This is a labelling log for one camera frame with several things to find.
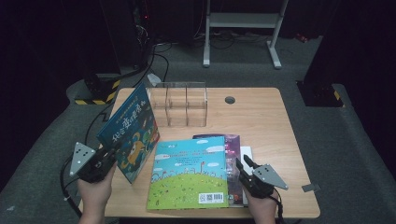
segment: book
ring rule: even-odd
[[[116,149],[118,166],[132,184],[160,139],[143,83],[136,87],[96,137],[103,147]]]
[[[239,181],[239,170],[236,168],[236,158],[241,160],[240,137],[237,134],[205,133],[196,134],[192,138],[224,137],[225,160],[228,185],[228,200],[230,207],[244,206],[244,192]]]
[[[229,207],[224,137],[159,142],[147,209]]]

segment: children's book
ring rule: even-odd
[[[147,209],[228,207],[224,137],[160,142]]]
[[[224,137],[226,172],[228,184],[228,200],[230,207],[244,206],[242,184],[239,181],[239,170],[236,168],[236,158],[241,160],[240,137],[237,134],[208,133],[196,134],[192,138]]]
[[[96,135],[115,148],[118,166],[132,184],[155,148],[160,134],[144,84],[140,84]]]

